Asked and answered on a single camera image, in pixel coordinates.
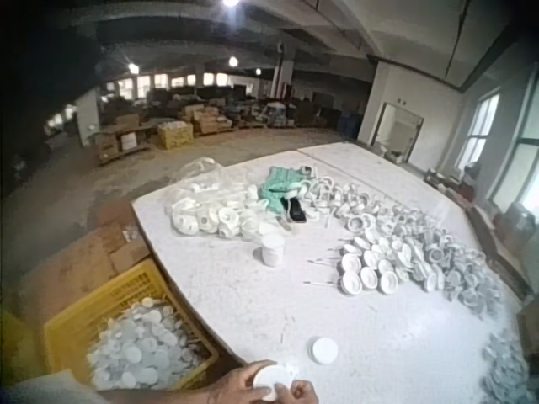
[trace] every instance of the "pillar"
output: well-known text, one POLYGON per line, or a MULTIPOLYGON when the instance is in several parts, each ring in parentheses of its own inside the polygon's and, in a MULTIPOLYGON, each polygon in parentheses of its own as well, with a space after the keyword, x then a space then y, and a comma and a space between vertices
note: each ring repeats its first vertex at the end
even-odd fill
POLYGON ((76 102, 78 134, 84 147, 92 145, 91 138, 99 131, 98 97, 98 89, 92 88, 76 102))
POLYGON ((204 72, 205 67, 204 65, 196 65, 195 66, 195 76, 196 76, 196 87, 197 88, 203 88, 204 87, 204 72))
POLYGON ((274 69, 273 82, 271 83, 271 98, 284 98, 286 84, 292 84, 295 56, 295 49, 284 49, 284 56, 282 56, 282 61, 281 59, 279 59, 279 62, 274 69))

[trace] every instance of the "human hand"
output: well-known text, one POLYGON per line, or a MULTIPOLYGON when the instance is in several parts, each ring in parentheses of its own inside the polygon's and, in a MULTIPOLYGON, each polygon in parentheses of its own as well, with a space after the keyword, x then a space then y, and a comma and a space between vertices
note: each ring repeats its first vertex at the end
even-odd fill
POLYGON ((275 385, 275 390, 280 404, 318 404, 317 393, 309 381, 294 380, 289 390, 283 385, 275 385))
POLYGON ((267 396, 271 392, 269 387, 254 389, 252 385, 253 377, 271 364, 275 362, 262 360, 233 370, 209 387, 208 404, 248 404, 267 396))

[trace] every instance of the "wire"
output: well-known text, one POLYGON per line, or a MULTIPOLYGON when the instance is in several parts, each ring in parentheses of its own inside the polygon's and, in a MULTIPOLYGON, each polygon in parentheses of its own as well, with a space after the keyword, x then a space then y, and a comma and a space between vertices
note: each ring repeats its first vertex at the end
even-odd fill
POLYGON ((466 0, 466 2, 464 3, 464 9, 462 10, 462 13, 458 17, 458 31, 456 32, 456 39, 455 39, 455 44, 453 45, 453 52, 451 53, 451 57, 449 58, 449 62, 447 63, 446 77, 449 74, 449 69, 451 69, 451 64, 453 63, 453 58, 455 57, 455 53, 456 53, 456 47, 458 46, 458 43, 461 40, 462 27, 464 27, 464 21, 466 20, 466 16, 468 14, 468 7, 470 7, 471 2, 472 0, 466 0))

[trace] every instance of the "yellow plastic crate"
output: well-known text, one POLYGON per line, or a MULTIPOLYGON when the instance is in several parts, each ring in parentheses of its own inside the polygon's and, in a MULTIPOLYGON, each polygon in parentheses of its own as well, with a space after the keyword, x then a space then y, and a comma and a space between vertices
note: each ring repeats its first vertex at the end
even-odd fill
POLYGON ((166 300, 175 309, 177 319, 184 322, 187 333, 198 338, 207 351, 203 353, 207 359, 170 390, 187 388, 200 381, 218 360, 219 353, 186 315, 151 259, 112 279, 45 324, 45 350, 50 372, 71 369, 77 380, 91 385, 92 369, 86 359, 88 349, 99 340, 99 333, 107 328, 108 319, 119 317, 123 310, 147 296, 166 300))
POLYGON ((165 149, 174 149, 193 143, 193 125, 187 124, 183 128, 164 129, 157 128, 161 144, 165 149))

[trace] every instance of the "plastic bag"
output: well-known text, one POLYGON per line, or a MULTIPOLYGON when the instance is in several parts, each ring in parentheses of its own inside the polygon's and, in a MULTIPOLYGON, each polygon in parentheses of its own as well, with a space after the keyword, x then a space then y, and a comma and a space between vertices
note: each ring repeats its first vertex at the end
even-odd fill
POLYGON ((249 240, 273 231, 268 200, 259 199, 257 185, 247 177, 244 170, 224 169, 209 157, 186 164, 163 196, 175 231, 249 240))

